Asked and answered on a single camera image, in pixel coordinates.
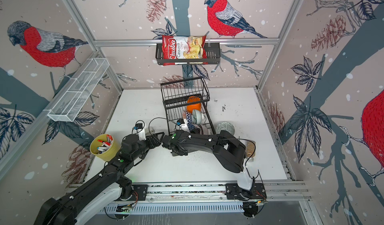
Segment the light green ceramic bowl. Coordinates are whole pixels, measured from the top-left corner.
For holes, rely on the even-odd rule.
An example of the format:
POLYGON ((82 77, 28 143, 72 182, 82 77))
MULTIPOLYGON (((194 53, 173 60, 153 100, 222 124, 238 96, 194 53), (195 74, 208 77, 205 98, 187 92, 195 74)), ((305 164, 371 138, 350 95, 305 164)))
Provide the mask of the light green ceramic bowl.
POLYGON ((193 124, 199 125, 205 121, 205 116, 200 110, 194 109, 192 112, 192 116, 193 124))

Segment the orange plastic bowl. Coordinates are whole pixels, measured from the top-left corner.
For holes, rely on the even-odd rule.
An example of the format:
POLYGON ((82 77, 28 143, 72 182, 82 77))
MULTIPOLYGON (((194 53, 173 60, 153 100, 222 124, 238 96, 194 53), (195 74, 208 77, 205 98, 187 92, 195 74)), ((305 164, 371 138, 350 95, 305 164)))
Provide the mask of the orange plastic bowl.
POLYGON ((201 99, 197 96, 190 96, 187 100, 187 112, 190 114, 193 113, 194 110, 201 111, 202 103, 201 99))

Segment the blue patterned bowl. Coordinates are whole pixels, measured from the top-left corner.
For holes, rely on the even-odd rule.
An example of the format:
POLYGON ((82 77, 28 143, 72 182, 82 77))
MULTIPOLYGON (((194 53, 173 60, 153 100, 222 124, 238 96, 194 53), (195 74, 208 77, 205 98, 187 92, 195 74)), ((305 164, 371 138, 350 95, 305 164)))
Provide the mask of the blue patterned bowl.
POLYGON ((196 124, 187 123, 187 127, 189 132, 193 134, 200 134, 202 131, 199 125, 196 125, 196 124))

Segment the pink patterned glass bowl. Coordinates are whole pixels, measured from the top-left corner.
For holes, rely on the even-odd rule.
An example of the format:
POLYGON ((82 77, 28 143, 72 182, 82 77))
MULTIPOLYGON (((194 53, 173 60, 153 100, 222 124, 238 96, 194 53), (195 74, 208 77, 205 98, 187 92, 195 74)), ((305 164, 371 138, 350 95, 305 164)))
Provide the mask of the pink patterned glass bowl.
POLYGON ((210 130, 205 125, 199 125, 202 135, 211 135, 210 130))

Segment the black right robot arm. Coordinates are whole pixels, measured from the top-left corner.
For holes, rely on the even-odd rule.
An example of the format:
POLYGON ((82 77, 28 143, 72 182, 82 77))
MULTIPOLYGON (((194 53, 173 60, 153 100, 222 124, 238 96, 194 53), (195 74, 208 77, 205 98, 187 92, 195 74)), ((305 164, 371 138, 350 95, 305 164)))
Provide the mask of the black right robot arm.
POLYGON ((250 191, 255 183, 247 168, 247 147, 240 138, 234 137, 228 131, 204 135, 177 130, 173 135, 162 138, 162 146, 170 150, 173 156, 187 156, 195 151, 211 153, 223 168, 237 174, 240 189, 250 191))

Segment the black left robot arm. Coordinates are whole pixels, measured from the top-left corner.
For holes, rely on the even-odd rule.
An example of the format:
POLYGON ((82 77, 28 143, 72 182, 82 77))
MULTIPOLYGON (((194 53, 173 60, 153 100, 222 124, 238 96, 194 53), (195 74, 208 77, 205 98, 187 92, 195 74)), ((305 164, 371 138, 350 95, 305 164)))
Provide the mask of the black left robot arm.
POLYGON ((150 149, 161 145, 163 132, 140 140, 137 134, 123 138, 122 146, 94 177, 62 198, 47 200, 37 215, 36 225, 84 225, 116 200, 134 205, 146 198, 147 186, 136 186, 126 174, 135 160, 144 159, 150 149))

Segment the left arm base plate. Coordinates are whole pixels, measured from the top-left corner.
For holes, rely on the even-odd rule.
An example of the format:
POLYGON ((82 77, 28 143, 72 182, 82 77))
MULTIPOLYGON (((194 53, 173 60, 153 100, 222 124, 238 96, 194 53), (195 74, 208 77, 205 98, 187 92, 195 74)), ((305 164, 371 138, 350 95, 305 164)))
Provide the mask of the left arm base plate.
POLYGON ((121 196, 118 201, 145 201, 148 191, 148 185, 128 185, 122 188, 121 196))

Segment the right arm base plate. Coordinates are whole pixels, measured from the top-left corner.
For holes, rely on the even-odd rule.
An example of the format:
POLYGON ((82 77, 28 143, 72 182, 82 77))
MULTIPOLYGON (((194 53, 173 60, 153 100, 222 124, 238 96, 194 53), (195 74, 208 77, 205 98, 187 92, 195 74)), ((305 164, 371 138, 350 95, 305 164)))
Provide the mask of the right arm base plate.
POLYGON ((225 184, 225 195, 228 200, 260 200, 267 199, 265 186, 262 183, 254 183, 251 189, 245 190, 240 188, 237 184, 225 184))

